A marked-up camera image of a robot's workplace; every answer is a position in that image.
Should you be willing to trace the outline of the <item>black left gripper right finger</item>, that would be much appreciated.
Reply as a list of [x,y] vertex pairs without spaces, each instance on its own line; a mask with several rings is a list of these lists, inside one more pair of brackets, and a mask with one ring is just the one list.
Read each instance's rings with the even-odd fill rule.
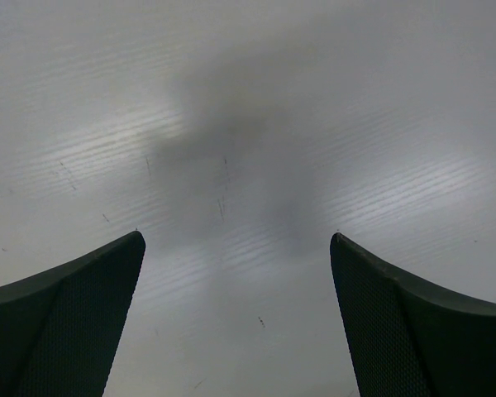
[[362,396],[496,396],[496,304],[391,265],[337,233],[331,271]]

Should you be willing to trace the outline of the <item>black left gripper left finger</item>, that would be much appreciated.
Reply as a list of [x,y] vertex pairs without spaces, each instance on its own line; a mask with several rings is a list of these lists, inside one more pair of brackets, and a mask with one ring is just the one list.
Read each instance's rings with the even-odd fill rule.
[[0,396],[101,396],[145,254],[134,231],[0,287]]

